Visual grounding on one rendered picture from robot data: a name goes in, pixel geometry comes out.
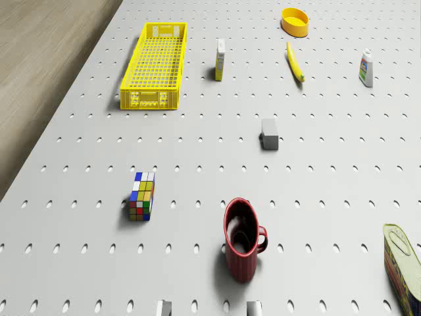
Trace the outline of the red mug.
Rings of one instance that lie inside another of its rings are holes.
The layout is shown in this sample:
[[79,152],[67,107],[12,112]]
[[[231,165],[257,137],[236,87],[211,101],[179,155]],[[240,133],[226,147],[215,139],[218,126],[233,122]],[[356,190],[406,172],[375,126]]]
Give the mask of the red mug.
[[268,234],[259,224],[248,200],[236,197],[224,214],[226,262],[238,282],[249,282],[257,268],[257,255],[268,246]]

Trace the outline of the grey cube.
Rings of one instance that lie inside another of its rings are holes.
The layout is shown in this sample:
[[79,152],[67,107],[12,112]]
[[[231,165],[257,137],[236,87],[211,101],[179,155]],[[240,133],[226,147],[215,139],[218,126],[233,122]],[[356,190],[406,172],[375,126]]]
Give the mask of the grey cube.
[[259,140],[263,149],[278,150],[278,128],[274,118],[262,119]]

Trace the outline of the puzzle cube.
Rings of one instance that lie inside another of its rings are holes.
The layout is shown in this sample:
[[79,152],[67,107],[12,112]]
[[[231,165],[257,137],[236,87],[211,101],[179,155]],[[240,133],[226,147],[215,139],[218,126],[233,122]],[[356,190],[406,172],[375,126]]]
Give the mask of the puzzle cube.
[[136,173],[129,202],[129,219],[131,221],[150,220],[153,207],[154,189],[154,172]]

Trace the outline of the yellow basket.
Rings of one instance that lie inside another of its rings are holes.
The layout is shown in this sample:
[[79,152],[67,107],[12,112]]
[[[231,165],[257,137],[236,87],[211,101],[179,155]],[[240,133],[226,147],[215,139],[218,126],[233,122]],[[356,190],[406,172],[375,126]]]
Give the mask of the yellow basket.
[[176,110],[180,97],[187,24],[148,22],[120,85],[123,110]]

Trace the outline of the white and yellow box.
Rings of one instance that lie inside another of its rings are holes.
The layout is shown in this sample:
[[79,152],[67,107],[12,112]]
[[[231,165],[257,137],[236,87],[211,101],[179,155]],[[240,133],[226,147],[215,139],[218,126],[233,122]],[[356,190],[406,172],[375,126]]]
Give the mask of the white and yellow box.
[[216,64],[215,64],[215,80],[221,81],[224,70],[224,57],[226,45],[224,38],[218,38],[216,41]]

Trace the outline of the banana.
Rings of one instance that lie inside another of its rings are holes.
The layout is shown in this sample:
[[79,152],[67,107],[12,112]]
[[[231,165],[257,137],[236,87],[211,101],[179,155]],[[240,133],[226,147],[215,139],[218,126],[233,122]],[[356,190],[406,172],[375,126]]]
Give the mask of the banana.
[[297,62],[297,59],[295,57],[295,53],[293,51],[293,48],[289,42],[287,42],[287,58],[290,64],[290,67],[293,71],[294,76],[298,81],[304,82],[305,81],[305,75],[303,74],[302,70],[300,69],[300,66]]

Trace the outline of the yellow bowl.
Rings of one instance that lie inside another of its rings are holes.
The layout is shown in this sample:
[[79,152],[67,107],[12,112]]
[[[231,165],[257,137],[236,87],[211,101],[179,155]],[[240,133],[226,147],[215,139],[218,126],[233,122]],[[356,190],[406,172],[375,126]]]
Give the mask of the yellow bowl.
[[282,11],[281,25],[285,32],[296,38],[303,38],[309,33],[309,18],[300,9],[285,8]]

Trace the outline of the small white bottle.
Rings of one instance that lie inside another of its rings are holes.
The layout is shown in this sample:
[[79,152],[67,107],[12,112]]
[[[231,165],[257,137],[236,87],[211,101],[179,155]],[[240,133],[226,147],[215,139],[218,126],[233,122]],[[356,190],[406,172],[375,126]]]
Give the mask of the small white bottle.
[[363,51],[362,59],[360,62],[359,68],[359,78],[361,82],[369,88],[373,87],[374,82],[374,58],[372,51],[369,48],[366,48]]

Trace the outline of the flat-sided can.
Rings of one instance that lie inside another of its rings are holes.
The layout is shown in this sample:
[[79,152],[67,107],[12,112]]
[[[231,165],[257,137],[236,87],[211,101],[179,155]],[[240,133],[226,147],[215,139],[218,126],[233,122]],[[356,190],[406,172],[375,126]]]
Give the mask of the flat-sided can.
[[421,316],[421,262],[407,235],[384,224],[384,265],[406,316]]

